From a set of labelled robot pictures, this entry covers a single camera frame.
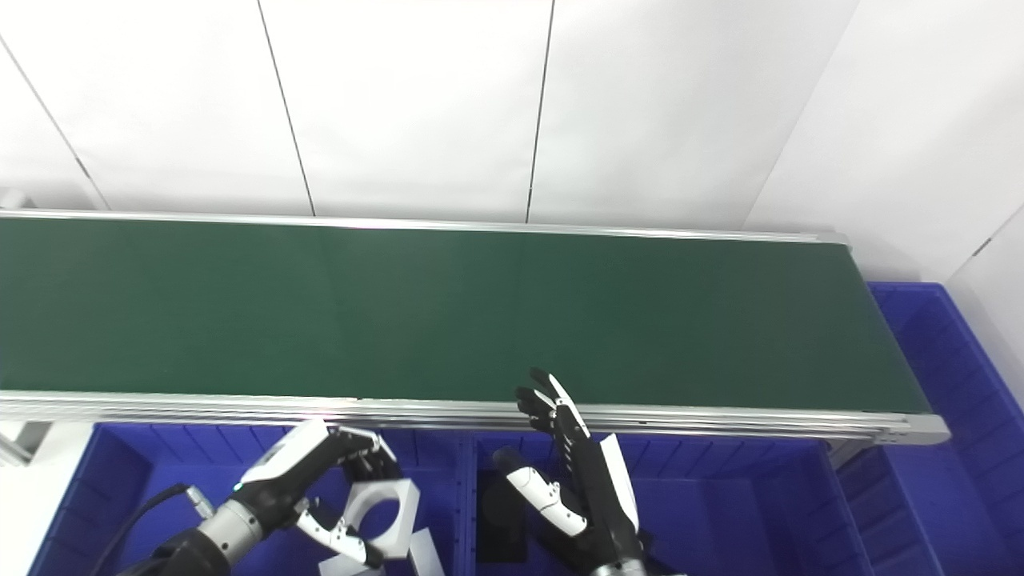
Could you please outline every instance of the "robotic arm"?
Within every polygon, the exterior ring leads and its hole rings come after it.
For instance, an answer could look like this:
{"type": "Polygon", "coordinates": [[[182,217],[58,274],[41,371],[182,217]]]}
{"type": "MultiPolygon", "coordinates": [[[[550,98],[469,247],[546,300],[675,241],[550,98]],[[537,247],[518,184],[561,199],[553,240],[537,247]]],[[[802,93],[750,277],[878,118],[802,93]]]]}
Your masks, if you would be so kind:
{"type": "Polygon", "coordinates": [[[121,576],[225,576],[253,546],[293,525],[332,550],[379,568],[383,554],[344,520],[326,528],[315,518],[315,505],[310,509],[306,491],[335,465],[342,465],[352,482],[401,478],[394,453],[378,435],[307,420],[246,470],[212,516],[172,536],[121,576]]]}
{"type": "Polygon", "coordinates": [[[538,368],[530,377],[541,389],[517,388],[519,410],[530,426],[552,436],[572,489],[549,480],[512,448],[497,451],[495,465],[553,528],[539,537],[563,563],[583,575],[646,575],[636,498],[617,439],[594,441],[558,380],[538,368]]]}

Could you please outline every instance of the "green conveyor belt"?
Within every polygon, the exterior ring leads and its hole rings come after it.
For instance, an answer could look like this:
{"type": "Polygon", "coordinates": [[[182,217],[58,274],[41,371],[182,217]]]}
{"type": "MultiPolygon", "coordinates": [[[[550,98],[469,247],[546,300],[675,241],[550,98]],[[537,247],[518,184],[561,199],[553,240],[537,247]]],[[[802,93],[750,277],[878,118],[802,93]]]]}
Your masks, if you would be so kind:
{"type": "Polygon", "coordinates": [[[0,387],[922,413],[846,246],[0,218],[0,387]]]}

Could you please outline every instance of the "black object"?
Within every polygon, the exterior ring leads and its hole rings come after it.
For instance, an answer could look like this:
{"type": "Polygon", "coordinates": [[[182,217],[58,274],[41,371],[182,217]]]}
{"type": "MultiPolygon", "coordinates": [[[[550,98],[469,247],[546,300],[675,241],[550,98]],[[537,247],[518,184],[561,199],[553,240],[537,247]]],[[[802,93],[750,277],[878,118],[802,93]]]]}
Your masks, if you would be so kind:
{"type": "Polygon", "coordinates": [[[99,574],[99,571],[103,569],[103,565],[106,564],[108,560],[110,560],[111,554],[114,553],[114,550],[121,544],[125,536],[128,535],[128,531],[135,526],[138,519],[142,518],[153,508],[159,506],[167,500],[170,500],[178,494],[184,494],[186,490],[188,490],[187,485],[181,483],[175,484],[170,488],[161,490],[139,506],[138,509],[136,509],[135,512],[121,525],[121,528],[118,528],[118,531],[114,533],[114,537],[111,538],[110,543],[106,544],[106,547],[103,548],[103,551],[99,554],[99,559],[96,560],[96,564],[92,567],[92,571],[89,572],[89,576],[96,576],[99,574]]]}
{"type": "Polygon", "coordinates": [[[522,496],[497,470],[476,475],[476,562],[526,562],[522,496]]]}

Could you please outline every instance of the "robot finger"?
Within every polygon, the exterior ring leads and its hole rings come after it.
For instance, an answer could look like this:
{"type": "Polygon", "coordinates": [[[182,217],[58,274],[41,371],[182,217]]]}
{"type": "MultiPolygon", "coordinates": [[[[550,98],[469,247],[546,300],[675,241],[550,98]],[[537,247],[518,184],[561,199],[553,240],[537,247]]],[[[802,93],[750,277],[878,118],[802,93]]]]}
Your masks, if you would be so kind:
{"type": "Polygon", "coordinates": [[[587,519],[581,513],[579,499],[551,482],[537,468],[529,465],[515,449],[505,447],[495,452],[495,465],[519,494],[536,508],[545,520],[567,536],[577,536],[587,528],[587,519]]]}

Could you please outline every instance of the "white plastic part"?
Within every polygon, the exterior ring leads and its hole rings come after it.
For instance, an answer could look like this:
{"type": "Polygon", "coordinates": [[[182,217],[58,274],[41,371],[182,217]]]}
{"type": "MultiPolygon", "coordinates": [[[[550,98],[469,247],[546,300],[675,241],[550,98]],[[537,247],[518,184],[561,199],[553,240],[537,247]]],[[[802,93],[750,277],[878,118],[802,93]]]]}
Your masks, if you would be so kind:
{"type": "Polygon", "coordinates": [[[327,424],[321,419],[302,422],[285,435],[242,476],[240,484],[278,478],[304,458],[328,437],[327,424]]]}
{"type": "Polygon", "coordinates": [[[587,528],[587,519],[565,507],[562,503],[561,486],[557,482],[548,484],[530,466],[523,466],[505,478],[512,487],[522,494],[529,505],[555,528],[569,536],[575,536],[587,528]]]}
{"type": "Polygon", "coordinates": [[[344,518],[334,528],[326,528],[321,526],[307,509],[299,515],[299,520],[295,523],[295,526],[324,546],[352,559],[359,563],[359,565],[366,564],[367,545],[362,543],[361,538],[346,533],[348,525],[345,523],[344,518]]]}
{"type": "Polygon", "coordinates": [[[587,428],[587,423],[583,421],[583,416],[580,415],[580,411],[577,410],[575,403],[569,398],[569,395],[565,394],[565,388],[562,387],[558,380],[555,378],[554,374],[548,374],[548,380],[551,385],[555,388],[558,398],[555,399],[555,404],[558,406],[568,406],[569,410],[572,412],[572,416],[575,417],[577,422],[580,423],[580,427],[583,429],[583,434],[590,438],[590,429],[587,428]]]}
{"type": "Polygon", "coordinates": [[[437,546],[429,528],[413,533],[409,541],[409,561],[413,563],[416,576],[444,576],[444,567],[437,558],[437,546]]]}
{"type": "Polygon", "coordinates": [[[384,567],[367,568],[354,560],[338,554],[318,565],[321,576],[384,576],[384,567]]]}
{"type": "Polygon", "coordinates": [[[394,523],[380,536],[370,540],[374,547],[388,560],[402,559],[409,553],[409,541],[413,536],[416,510],[420,505],[420,490],[408,478],[356,482],[348,492],[343,517],[356,530],[367,512],[384,500],[398,500],[398,515],[394,523]]]}
{"type": "Polygon", "coordinates": [[[640,530],[637,498],[636,494],[633,493],[633,482],[630,481],[630,471],[626,468],[626,460],[623,459],[618,438],[609,434],[600,444],[601,452],[604,453],[604,463],[608,466],[608,475],[611,476],[611,485],[615,489],[615,496],[618,497],[618,505],[633,523],[633,529],[640,530]]]}

